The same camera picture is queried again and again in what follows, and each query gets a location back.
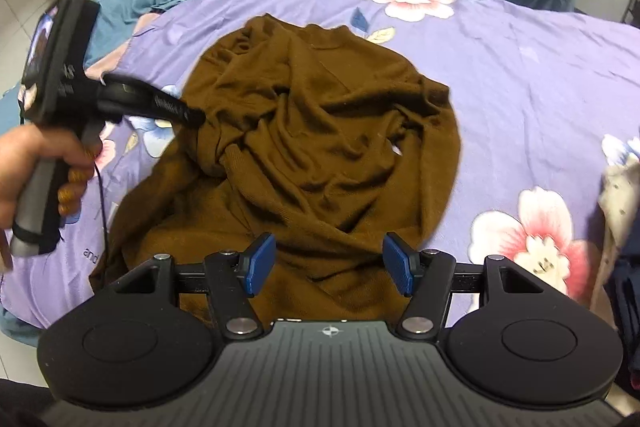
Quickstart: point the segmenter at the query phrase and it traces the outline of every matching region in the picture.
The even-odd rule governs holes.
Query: brown fabric
[[[344,26],[250,20],[193,71],[183,99],[207,122],[178,129],[122,202],[107,280],[158,252],[195,263],[273,232],[276,266],[252,301],[263,322],[396,319],[406,301],[382,238],[416,246],[442,216],[460,152],[448,94]],[[203,299],[181,302],[204,316]]]

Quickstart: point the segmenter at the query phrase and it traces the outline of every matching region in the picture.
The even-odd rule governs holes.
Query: silver screw
[[[258,324],[249,317],[238,317],[226,323],[226,329],[236,335],[248,335],[258,329]]]
[[[402,328],[410,333],[429,333],[433,330],[433,322],[425,317],[409,317],[402,321]]]

